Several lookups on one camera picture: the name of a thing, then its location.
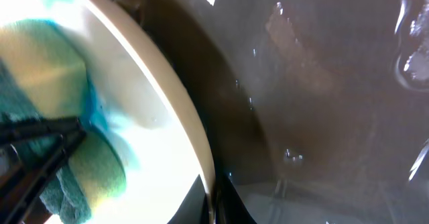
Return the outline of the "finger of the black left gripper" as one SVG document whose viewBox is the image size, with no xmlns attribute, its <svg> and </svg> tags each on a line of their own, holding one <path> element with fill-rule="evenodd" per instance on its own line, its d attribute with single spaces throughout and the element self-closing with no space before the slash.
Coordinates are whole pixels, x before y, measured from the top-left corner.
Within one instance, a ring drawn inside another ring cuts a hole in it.
<svg viewBox="0 0 429 224">
<path fill-rule="evenodd" d="M 24 161 L 1 177 L 1 222 L 21 223 L 32 211 L 40 194 L 85 140 L 78 117 L 27 118 L 1 123 L 1 147 L 28 146 L 37 140 L 53 139 L 46 154 Z"/>
</svg>

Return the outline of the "green yellow sponge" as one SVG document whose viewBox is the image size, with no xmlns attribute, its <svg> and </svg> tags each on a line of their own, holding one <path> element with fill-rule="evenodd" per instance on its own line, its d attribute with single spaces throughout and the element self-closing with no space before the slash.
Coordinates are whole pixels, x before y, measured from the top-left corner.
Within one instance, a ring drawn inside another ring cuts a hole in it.
<svg viewBox="0 0 429 224">
<path fill-rule="evenodd" d="M 85 140 L 40 194 L 37 202 L 63 223 L 114 223 L 124 193 L 124 169 L 102 133 L 90 123 L 94 110 L 85 61 L 48 21 L 24 19 L 1 27 L 1 123 L 27 118 L 78 117 Z M 4 176 L 42 157 L 53 139 L 4 147 L 15 158 Z"/>
</svg>

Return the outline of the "white plate blue stain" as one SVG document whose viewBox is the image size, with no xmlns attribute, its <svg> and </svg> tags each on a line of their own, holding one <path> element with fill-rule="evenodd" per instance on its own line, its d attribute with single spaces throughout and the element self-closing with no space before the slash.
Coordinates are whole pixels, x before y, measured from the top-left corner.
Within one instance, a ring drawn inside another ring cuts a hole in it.
<svg viewBox="0 0 429 224">
<path fill-rule="evenodd" d="M 112 0 L 1 0 L 1 27 L 50 22 L 85 61 L 90 123 L 124 169 L 114 223 L 168 223 L 200 176 L 213 218 L 208 140 L 177 74 L 135 20 Z"/>
</svg>

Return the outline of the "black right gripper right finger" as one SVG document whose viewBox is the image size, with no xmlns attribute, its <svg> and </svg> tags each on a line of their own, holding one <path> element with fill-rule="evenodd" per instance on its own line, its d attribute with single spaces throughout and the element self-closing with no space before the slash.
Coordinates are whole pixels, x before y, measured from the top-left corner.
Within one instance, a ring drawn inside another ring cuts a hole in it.
<svg viewBox="0 0 429 224">
<path fill-rule="evenodd" d="M 217 179 L 216 224 L 256 224 L 226 175 Z"/>
</svg>

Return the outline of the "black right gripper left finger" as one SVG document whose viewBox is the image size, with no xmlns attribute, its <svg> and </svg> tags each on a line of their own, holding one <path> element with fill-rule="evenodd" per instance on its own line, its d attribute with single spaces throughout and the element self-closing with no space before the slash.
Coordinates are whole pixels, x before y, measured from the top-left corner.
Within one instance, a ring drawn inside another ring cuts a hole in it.
<svg viewBox="0 0 429 224">
<path fill-rule="evenodd" d="M 207 197 L 200 176 L 193 182 L 168 224 L 209 224 Z"/>
</svg>

